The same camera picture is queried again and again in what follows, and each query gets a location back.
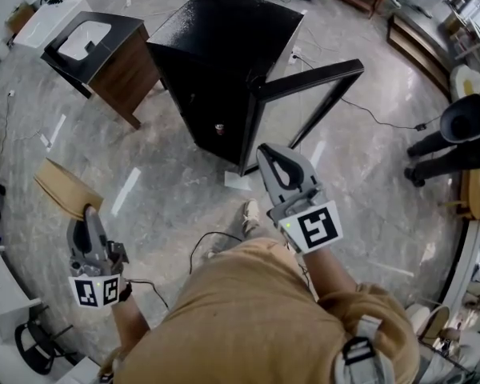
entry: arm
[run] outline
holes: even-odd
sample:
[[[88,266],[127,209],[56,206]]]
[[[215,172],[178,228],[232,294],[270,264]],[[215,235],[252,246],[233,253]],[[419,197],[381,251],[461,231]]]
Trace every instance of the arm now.
[[[125,302],[119,302],[112,306],[112,315],[118,328],[123,351],[128,352],[133,349],[144,337],[144,334],[150,330],[132,294]]]
[[[348,274],[329,248],[322,248],[304,255],[311,282],[321,298],[334,292],[355,292],[358,284]]]

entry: marble floor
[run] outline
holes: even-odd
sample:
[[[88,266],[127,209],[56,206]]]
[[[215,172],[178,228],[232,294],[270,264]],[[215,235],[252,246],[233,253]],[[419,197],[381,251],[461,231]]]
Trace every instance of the marble floor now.
[[[150,34],[185,1],[88,0],[96,11],[143,18]],[[337,0],[274,3],[308,10],[298,45],[309,63],[362,61],[366,71],[346,99],[370,108],[379,120],[415,126],[446,107],[434,84],[386,44],[384,17],[368,19]],[[306,67],[296,62],[287,72]],[[6,119],[10,90],[15,96]],[[303,109],[311,107],[312,97],[300,97]],[[48,153],[39,135],[50,138],[62,115],[66,120]],[[138,131],[97,96],[85,100],[21,47],[0,65],[0,149],[7,132],[0,182],[8,189],[0,227],[6,256],[26,289],[50,306],[51,327],[74,325],[64,343],[97,361],[116,347],[118,336],[109,310],[80,310],[74,303],[66,279],[68,218],[33,180],[44,157],[105,197],[101,217],[109,238],[126,245],[131,261],[126,275],[152,280],[169,304],[187,278],[189,254],[202,234],[239,235],[240,209],[248,198],[270,208],[259,173],[250,176],[252,191],[224,186],[224,173],[233,167],[196,147],[159,84],[135,115],[142,122]],[[437,128],[437,122],[424,132],[380,126],[365,111],[340,102],[301,147],[310,158],[325,144],[317,171],[337,203],[345,234],[334,252],[358,281],[380,283],[403,304],[438,296],[455,250],[458,223],[452,210],[438,207],[453,197],[450,178],[415,189],[402,176],[410,163],[406,148]],[[135,167],[140,176],[114,216],[111,207]],[[195,263],[225,243],[220,237],[205,240]],[[154,292],[136,286],[134,294],[150,325],[159,324],[166,309]]]

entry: white paper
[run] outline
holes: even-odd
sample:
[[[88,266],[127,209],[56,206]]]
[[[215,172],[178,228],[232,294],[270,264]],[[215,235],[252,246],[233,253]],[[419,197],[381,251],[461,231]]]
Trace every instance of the white paper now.
[[[118,215],[118,212],[121,209],[121,206],[124,203],[126,196],[128,196],[128,193],[134,188],[134,185],[137,182],[137,179],[140,174],[141,174],[141,171],[139,168],[132,169],[130,176],[126,180],[125,185],[119,191],[119,195],[116,197],[115,202],[112,205],[113,216]]]
[[[247,176],[240,176],[235,172],[224,172],[224,186],[240,190],[252,190],[250,188],[250,180]]]

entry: black cable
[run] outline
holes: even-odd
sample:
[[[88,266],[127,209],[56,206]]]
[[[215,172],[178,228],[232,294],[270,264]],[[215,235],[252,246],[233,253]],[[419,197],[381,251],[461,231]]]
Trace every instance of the black cable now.
[[[301,60],[304,64],[307,64],[309,68],[311,68],[312,70],[314,70],[314,67],[309,64],[306,60],[304,60],[303,58],[300,58],[298,55],[294,54],[293,55],[294,58],[298,58],[299,60]],[[429,125],[431,122],[435,121],[436,119],[439,119],[441,117],[441,115],[439,115],[438,117],[434,118],[434,119],[431,119],[430,121],[428,122],[423,122],[421,124],[417,124],[416,126],[398,126],[398,125],[394,125],[394,124],[390,124],[389,122],[380,122],[379,120],[376,119],[375,115],[373,112],[371,112],[370,110],[368,110],[368,108],[365,108],[364,106],[359,106],[358,104],[355,104],[353,102],[350,102],[350,101],[347,101],[345,100],[344,98],[340,98],[343,102],[346,102],[347,104],[350,104],[352,106],[355,106],[357,108],[359,108],[360,110],[364,110],[364,111],[367,111],[371,117],[374,119],[374,121],[379,124],[379,125],[387,125],[387,126],[392,126],[393,128],[397,128],[399,130],[416,130],[416,131],[423,131],[423,130],[426,130],[426,126]]]
[[[350,104],[352,106],[355,106],[356,108],[359,108],[360,110],[367,111],[371,117],[374,119],[374,121],[379,124],[379,125],[388,125],[392,126],[393,128],[398,128],[400,130],[416,130],[416,128],[413,128],[412,126],[398,126],[398,125],[393,125],[388,122],[380,122],[379,120],[376,119],[374,113],[372,113],[368,108],[365,108],[364,106],[359,106],[358,104],[354,104],[353,102],[347,101],[344,98],[340,98],[343,102],[346,102],[347,104]]]
[[[157,296],[160,297],[160,300],[163,301],[164,306],[169,309],[169,306],[167,305],[167,302],[163,299],[162,295],[157,291],[157,288],[154,286],[154,283],[150,280],[145,280],[145,279],[136,279],[136,278],[126,278],[125,281],[130,282],[130,283],[137,283],[139,285],[150,285],[153,287],[154,292],[157,294]]]
[[[240,238],[237,238],[236,236],[233,236],[232,234],[225,234],[224,232],[207,232],[201,238],[199,241],[195,244],[194,248],[192,249],[192,252],[190,253],[190,269],[189,269],[189,274],[192,274],[192,257],[194,256],[194,252],[199,246],[199,243],[205,238],[205,236],[208,236],[209,234],[221,234],[222,236],[227,236],[228,238],[232,238],[235,240],[238,240],[239,242],[242,242]]]
[[[311,68],[312,70],[314,70],[314,67],[309,64],[306,60],[304,60],[303,58],[300,58],[298,55],[294,54],[294,58],[298,58],[299,60],[301,60],[304,64],[306,64],[309,68]]]

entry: wooden shelf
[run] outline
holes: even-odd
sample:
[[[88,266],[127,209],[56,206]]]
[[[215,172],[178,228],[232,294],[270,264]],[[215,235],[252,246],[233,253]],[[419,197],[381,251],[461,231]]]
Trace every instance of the wooden shelf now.
[[[450,81],[433,60],[427,57],[411,40],[399,33],[395,28],[390,28],[387,38],[388,43],[412,61],[432,82],[450,98]]]

